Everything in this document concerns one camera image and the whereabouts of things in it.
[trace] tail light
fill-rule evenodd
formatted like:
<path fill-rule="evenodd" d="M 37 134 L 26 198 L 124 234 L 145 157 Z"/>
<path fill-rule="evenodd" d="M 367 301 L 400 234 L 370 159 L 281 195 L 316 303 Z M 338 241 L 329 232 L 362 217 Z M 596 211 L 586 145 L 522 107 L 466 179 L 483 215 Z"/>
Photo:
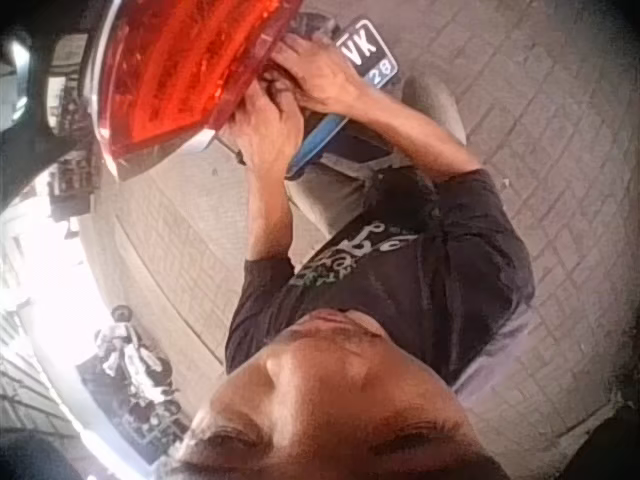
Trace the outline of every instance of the tail light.
<path fill-rule="evenodd" d="M 301 0 L 114 0 L 96 53 L 107 160 L 224 125 Z"/>

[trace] shirt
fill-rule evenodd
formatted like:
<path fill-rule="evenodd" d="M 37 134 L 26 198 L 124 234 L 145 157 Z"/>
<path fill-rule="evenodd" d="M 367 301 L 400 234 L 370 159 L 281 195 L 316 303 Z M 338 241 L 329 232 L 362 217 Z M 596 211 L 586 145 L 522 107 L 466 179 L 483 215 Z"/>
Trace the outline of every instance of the shirt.
<path fill-rule="evenodd" d="M 297 273 L 287 258 L 246 262 L 228 373 L 305 314 L 332 308 L 376 319 L 463 399 L 495 379 L 527 329 L 527 249 L 485 170 L 434 190 L 402 170 L 382 175 L 365 212 Z"/>

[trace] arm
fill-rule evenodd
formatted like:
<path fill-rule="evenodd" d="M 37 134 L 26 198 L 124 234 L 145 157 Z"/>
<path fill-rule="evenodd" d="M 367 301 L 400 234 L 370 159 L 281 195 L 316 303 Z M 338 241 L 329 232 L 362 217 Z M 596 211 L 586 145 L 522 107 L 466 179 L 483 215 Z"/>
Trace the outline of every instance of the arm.
<path fill-rule="evenodd" d="M 284 187 L 287 165 L 302 141 L 302 114 L 289 89 L 254 82 L 230 123 L 247 163 L 249 251 L 247 260 L 286 258 L 293 241 Z"/>
<path fill-rule="evenodd" d="M 287 35 L 273 54 L 301 87 L 301 105 L 350 117 L 376 131 L 433 181 L 481 168 L 478 160 L 422 113 L 369 86 L 326 40 Z"/>

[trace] brick pavement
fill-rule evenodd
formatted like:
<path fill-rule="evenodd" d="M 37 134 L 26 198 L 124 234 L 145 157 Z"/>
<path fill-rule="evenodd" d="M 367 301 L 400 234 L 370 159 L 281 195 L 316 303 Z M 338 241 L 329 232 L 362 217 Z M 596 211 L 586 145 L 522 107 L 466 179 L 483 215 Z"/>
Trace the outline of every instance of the brick pavement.
<path fill-rule="evenodd" d="M 640 300 L 638 45 L 604 5 L 306 2 L 342 23 L 367 14 L 405 75 L 450 86 L 470 148 L 531 251 L 532 330 L 505 378 L 469 406 L 515 478 L 546 478 L 570 458 L 579 426 L 609 402 Z M 151 274 L 217 356 L 246 242 L 242 173 L 223 157 L 174 157 L 118 199 Z M 299 215 L 296 229 L 300 260 L 320 237 Z"/>

